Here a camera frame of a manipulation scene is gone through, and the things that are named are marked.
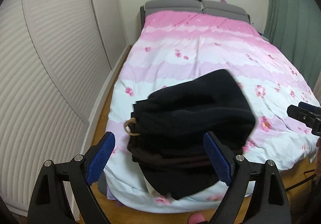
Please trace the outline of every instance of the brown folded clothing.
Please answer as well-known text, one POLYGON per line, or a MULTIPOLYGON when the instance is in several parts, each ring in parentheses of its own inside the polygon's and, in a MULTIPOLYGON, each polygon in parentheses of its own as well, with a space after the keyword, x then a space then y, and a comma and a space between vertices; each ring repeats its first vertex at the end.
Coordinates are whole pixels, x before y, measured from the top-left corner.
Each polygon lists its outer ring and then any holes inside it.
POLYGON ((223 145, 242 154, 255 117, 232 76, 217 70, 137 101, 127 125, 127 148, 147 182, 178 200, 218 181, 203 135, 212 131, 223 145))

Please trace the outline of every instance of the black cable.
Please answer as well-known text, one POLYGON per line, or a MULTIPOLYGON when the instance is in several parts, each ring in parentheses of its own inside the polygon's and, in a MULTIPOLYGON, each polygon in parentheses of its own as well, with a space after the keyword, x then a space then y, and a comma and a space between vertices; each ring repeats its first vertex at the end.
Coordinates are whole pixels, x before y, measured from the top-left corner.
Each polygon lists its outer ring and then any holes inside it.
POLYGON ((292 185, 291 187, 286 188, 285 191, 289 191, 289 190, 292 190, 292 189, 294 189, 294 188, 296 188, 296 187, 299 187, 300 185, 308 182, 309 180, 312 180, 312 179, 315 178, 315 177, 317 177, 317 175, 316 175, 316 174, 313 174, 313 175, 311 175, 310 177, 307 177, 305 180, 303 180, 303 181, 301 181, 301 182, 298 182, 297 184, 294 184, 294 185, 292 185))

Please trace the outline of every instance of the metal bolt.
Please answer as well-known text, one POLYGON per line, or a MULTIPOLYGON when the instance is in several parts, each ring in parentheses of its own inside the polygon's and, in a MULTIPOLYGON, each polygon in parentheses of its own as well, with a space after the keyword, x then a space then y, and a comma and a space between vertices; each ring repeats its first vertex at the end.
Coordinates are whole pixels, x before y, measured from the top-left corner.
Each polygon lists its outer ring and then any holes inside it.
POLYGON ((47 161, 45 161, 45 163, 44 163, 44 164, 45 164, 45 166, 46 166, 46 167, 50 166, 50 165, 51 165, 51 160, 47 160, 47 161))
POLYGON ((275 165, 275 162, 272 161, 272 160, 267 160, 267 164, 270 165, 270 166, 274 166, 274 165, 275 165))
POLYGON ((81 154, 76 155, 74 158, 75 161, 81 161, 82 159, 83 159, 83 156, 81 154))
POLYGON ((242 155, 235 156, 236 160, 238 161, 244 161, 244 157, 242 155))

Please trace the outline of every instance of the white closet door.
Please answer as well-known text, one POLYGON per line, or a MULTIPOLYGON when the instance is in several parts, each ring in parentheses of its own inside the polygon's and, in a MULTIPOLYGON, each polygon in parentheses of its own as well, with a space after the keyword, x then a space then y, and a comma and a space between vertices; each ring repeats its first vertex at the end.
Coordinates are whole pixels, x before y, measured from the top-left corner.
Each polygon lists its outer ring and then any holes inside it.
POLYGON ((35 48, 71 107, 89 119, 110 66, 91 0, 22 0, 35 48))
POLYGON ((126 46, 117 0, 92 0, 102 41, 111 67, 126 46))
MULTIPOLYGON (((48 24, 45 17, 52 15, 50 10, 37 12, 39 26, 48 24)), ((55 42, 56 31, 51 33, 48 40, 55 42)), ((44 161, 71 160, 80 151, 80 136, 84 136, 87 126, 41 63, 26 26, 21 0, 4 0, 0 6, 0 89, 0 194, 12 211, 26 215, 44 161)))

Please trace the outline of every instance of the blue gripper pad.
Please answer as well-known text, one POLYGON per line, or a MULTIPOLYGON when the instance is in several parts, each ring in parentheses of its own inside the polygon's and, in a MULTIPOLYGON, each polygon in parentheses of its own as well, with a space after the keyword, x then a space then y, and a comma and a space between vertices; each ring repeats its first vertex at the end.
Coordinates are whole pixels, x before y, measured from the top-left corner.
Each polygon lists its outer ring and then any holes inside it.
POLYGON ((93 184, 93 182, 97 182, 102 171, 104 170, 111 153, 115 148, 115 136, 111 132, 106 132, 103 136, 102 140, 95 146, 91 147, 95 148, 92 150, 88 150, 87 155, 86 153, 86 160, 90 161, 89 165, 87 166, 87 176, 86 182, 89 186, 93 184))
POLYGON ((321 108, 320 107, 317 107, 317 106, 314 106, 314 105, 311 105, 311 104, 307 104, 307 103, 304 103, 304 102, 299 102, 298 107, 300 107, 302 109, 305 109, 305 110, 308 110, 310 112, 313 112, 315 114, 318 114, 318 113, 321 112, 321 108))
POLYGON ((213 132, 204 135, 203 144, 219 180, 229 186, 235 169, 234 153, 222 145, 213 132))

